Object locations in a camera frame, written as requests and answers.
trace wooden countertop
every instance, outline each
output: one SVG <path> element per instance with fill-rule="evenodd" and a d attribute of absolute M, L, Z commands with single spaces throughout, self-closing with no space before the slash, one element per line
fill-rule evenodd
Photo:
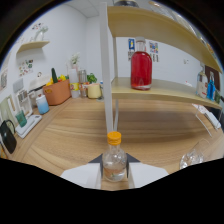
<path fill-rule="evenodd" d="M 169 174 L 179 170 L 181 157 L 200 139 L 206 138 L 210 160 L 224 154 L 221 129 L 216 131 L 204 115 L 212 138 L 195 117 L 189 103 L 119 100 L 118 131 L 122 149 L 142 163 L 162 167 Z M 24 138 L 10 159 L 35 165 L 60 176 L 66 169 L 87 164 L 107 148 L 104 103 L 95 99 L 69 98 L 50 111 Z M 102 180 L 103 190 L 128 189 L 127 178 L 118 183 Z"/>

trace glass bottle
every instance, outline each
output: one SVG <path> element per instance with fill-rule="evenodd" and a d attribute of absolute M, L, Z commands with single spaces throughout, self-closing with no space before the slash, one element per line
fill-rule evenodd
<path fill-rule="evenodd" d="M 204 70 L 204 66 L 202 66 L 201 72 L 198 73 L 196 94 L 205 99 L 207 96 L 208 78 Z"/>
<path fill-rule="evenodd" d="M 127 164 L 127 155 L 121 149 L 121 133 L 112 131 L 107 134 L 109 148 L 103 153 L 103 173 L 111 182 L 123 179 Z"/>
<path fill-rule="evenodd" d="M 207 92 L 207 98 L 214 101 L 215 99 L 215 80 L 214 80 L 214 73 L 210 72 L 210 81 L 208 84 L 208 92 Z"/>
<path fill-rule="evenodd" d="M 149 90 L 152 83 L 152 59 L 145 51 L 145 38 L 136 37 L 136 52 L 131 58 L 131 88 Z"/>

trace orange container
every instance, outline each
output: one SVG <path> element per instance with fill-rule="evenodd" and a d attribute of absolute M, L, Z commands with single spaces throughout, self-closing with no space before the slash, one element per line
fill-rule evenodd
<path fill-rule="evenodd" d="M 61 104 L 71 97 L 69 79 L 54 83 L 50 86 L 44 86 L 43 92 L 46 96 L 48 105 L 53 106 Z"/>

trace cup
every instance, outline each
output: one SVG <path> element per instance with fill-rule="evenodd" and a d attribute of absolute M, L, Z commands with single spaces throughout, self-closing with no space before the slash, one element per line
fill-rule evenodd
<path fill-rule="evenodd" d="M 201 139 L 187 154 L 183 155 L 180 169 L 208 161 L 205 152 L 209 145 L 210 143 L 206 139 Z"/>
<path fill-rule="evenodd" d="M 24 115 L 24 112 L 23 110 L 19 111 L 17 114 L 16 114 L 16 119 L 17 121 L 19 122 L 19 126 L 22 128 L 26 125 L 27 123 L 27 120 L 26 120 L 26 117 Z"/>
<path fill-rule="evenodd" d="M 100 84 L 94 83 L 88 85 L 88 97 L 91 99 L 97 99 L 102 95 Z"/>

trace jar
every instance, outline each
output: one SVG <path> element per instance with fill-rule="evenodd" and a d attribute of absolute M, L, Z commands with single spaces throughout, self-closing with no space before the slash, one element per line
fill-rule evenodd
<path fill-rule="evenodd" d="M 45 95 L 37 97 L 36 103 L 40 114 L 45 114 L 49 111 L 49 105 Z"/>
<path fill-rule="evenodd" d="M 136 37 L 136 52 L 131 57 L 131 88 L 149 90 L 152 83 L 152 59 L 145 51 L 145 38 Z"/>
<path fill-rule="evenodd" d="M 107 134 L 108 149 L 103 153 L 103 173 L 111 182 L 121 181 L 125 175 L 127 155 L 121 149 L 121 133 L 112 131 Z"/>
<path fill-rule="evenodd" d="M 86 70 L 82 69 L 78 72 L 78 76 L 79 76 L 79 83 L 85 83 L 87 82 L 87 75 L 86 75 Z"/>

